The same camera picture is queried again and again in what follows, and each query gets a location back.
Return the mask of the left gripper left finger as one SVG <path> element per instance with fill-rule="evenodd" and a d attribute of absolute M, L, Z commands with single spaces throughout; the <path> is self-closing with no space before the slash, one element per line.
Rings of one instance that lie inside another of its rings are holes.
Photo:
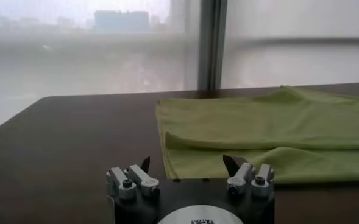
<path fill-rule="evenodd" d="M 134 201 L 137 192 L 148 199 L 156 199 L 160 195 L 160 182 L 148 175 L 150 157 L 145 158 L 141 165 L 130 165 L 122 170 L 112 167 L 106 171 L 107 196 L 122 201 Z"/>

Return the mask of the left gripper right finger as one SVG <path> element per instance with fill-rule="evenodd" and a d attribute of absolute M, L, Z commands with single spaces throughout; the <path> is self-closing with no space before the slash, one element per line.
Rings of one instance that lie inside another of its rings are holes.
<path fill-rule="evenodd" d="M 270 198 L 274 195 L 274 169 L 262 164 L 258 170 L 244 160 L 240 165 L 234 157 L 223 155 L 222 160 L 228 171 L 227 193 L 237 198 L 250 192 L 255 198 Z"/>

